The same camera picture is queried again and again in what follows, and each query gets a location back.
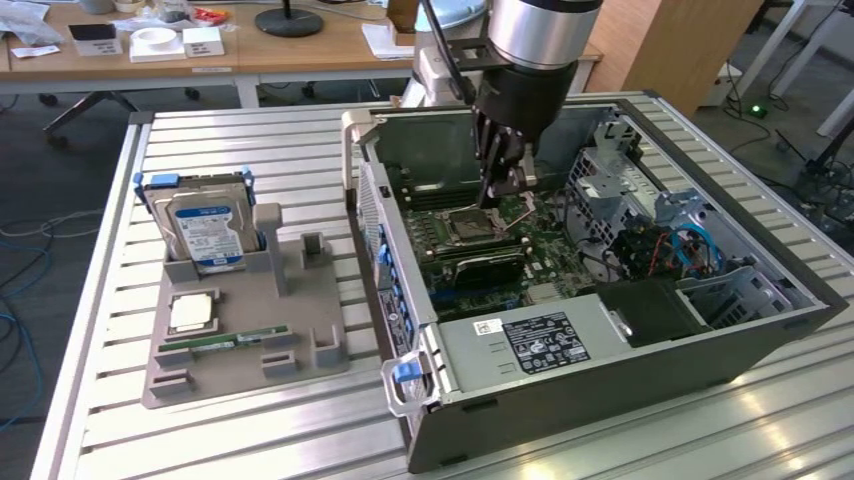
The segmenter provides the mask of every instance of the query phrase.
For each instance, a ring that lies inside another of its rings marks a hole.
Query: power supply label
[[[528,375],[589,360],[563,312],[504,323],[504,335]]]
[[[174,212],[189,256],[206,267],[240,261],[242,247],[237,232],[228,228],[233,214],[225,206],[186,208]]]

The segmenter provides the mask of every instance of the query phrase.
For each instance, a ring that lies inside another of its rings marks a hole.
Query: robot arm
[[[536,184],[533,155],[565,98],[601,0],[493,0],[488,37],[445,41],[428,0],[426,19],[457,98],[472,104],[477,206]],[[461,53],[475,50],[475,59]],[[483,70],[476,94],[460,72]]]

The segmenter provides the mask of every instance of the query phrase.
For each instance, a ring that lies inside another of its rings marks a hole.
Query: chair wheel
[[[184,95],[188,99],[197,101],[201,98],[201,93],[194,88],[185,88]]]
[[[48,95],[45,93],[38,94],[38,101],[41,102],[41,105],[45,105],[48,107],[53,107],[58,103],[56,95]]]
[[[53,135],[48,135],[45,138],[48,145],[50,145],[57,150],[64,150],[68,148],[68,137],[54,137]]]

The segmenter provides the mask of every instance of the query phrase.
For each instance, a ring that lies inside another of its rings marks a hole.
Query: black lamp base
[[[284,16],[284,9],[266,10],[254,17],[257,29],[276,37],[306,37],[322,30],[322,18],[305,10],[290,10],[290,18]]]

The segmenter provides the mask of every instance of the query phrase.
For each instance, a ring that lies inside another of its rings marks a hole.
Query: aluminum slatted table
[[[852,298],[851,257],[664,102],[624,95]],[[340,187],[340,115],[370,106],[385,104],[162,113],[129,126],[33,478],[410,478],[384,405]],[[679,186],[680,173],[648,145],[643,161],[667,186]],[[138,399],[164,245],[130,174],[222,173],[242,164],[257,176],[258,201],[282,205],[280,237],[320,230],[330,239],[352,367],[308,383],[146,410]],[[852,372],[848,309],[729,384],[417,479],[849,476]]]

